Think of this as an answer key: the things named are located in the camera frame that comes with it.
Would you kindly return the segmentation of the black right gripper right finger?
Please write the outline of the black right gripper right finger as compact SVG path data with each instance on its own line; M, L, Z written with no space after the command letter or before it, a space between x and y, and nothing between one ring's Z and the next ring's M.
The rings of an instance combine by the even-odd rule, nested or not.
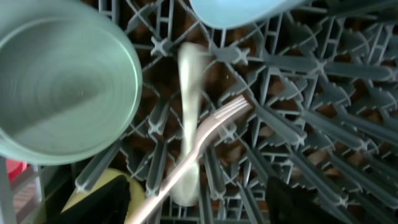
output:
M266 202L271 224L343 224L277 177L267 180Z

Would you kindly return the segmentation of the light blue plate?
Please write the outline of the light blue plate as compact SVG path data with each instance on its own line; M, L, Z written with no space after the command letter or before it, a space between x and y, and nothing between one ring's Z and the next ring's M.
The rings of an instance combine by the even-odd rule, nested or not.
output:
M307 0L189 0L205 25L234 29L305 4Z

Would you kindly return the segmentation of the mint green bowl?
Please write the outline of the mint green bowl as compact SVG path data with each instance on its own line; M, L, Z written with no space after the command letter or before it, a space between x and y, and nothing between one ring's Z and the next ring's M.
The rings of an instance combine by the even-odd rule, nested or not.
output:
M81 1L1 2L1 155L86 159L136 115L142 69L118 25Z

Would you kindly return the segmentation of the yellow plastic cup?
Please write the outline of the yellow plastic cup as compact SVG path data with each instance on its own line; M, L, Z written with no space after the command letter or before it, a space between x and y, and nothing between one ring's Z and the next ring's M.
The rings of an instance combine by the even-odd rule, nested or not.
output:
M137 210L145 200L145 193L141 187L141 185L134 179L130 178L125 172L121 172L117 169L107 168L102 174L97 175L94 180L88 181L88 183L83 184L82 186L76 187L76 189L71 194L68 202L64 206L62 213L78 202L82 201L84 198L92 194L94 191L98 190L100 187L104 186L117 176L124 176L127 178L129 182L129 190L131 194L131 200L129 202L128 211L126 215L126 219L124 223L129 219L129 217L133 214L135 210Z

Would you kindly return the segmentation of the white plastic spoon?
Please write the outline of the white plastic spoon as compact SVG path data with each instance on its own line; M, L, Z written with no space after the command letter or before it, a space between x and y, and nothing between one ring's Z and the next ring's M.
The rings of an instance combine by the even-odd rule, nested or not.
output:
M198 44L186 42L178 51L178 72L183 111L183 139L176 163L182 162L193 149L200 113L201 92L205 58L203 48ZM192 207L200 194L199 164L192 162L187 172L173 186L170 198L179 206Z

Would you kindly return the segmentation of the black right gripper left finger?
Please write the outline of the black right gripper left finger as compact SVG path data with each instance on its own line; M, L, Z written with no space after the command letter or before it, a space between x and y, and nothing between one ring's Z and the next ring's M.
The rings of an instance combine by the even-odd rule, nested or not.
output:
M124 224L129 187L127 178L119 175L46 224Z

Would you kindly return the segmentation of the white plastic fork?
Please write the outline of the white plastic fork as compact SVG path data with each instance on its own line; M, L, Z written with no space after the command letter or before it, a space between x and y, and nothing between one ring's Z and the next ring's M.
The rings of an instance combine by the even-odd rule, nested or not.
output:
M169 196L169 192L174 185L188 172L194 162L198 160L208 147L209 143L218 134L218 130L222 126L226 126L238 117L252 108L250 103L242 95L231 100L213 114L209 115L199 125L196 133L193 149L188 153L185 159L162 181L159 194L147 197L144 203L139 207L133 215L126 221L127 224L144 223L150 215L161 205L161 203Z

